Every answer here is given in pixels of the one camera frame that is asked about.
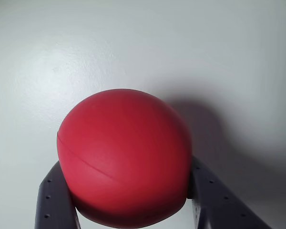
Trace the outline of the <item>grey-blue gripper finger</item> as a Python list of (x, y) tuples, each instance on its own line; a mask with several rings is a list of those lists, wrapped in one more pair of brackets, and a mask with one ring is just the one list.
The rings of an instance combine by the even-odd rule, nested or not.
[(36, 229), (79, 229), (80, 224), (59, 162), (39, 186)]
[(270, 228), (194, 156), (187, 198), (192, 200), (196, 229)]

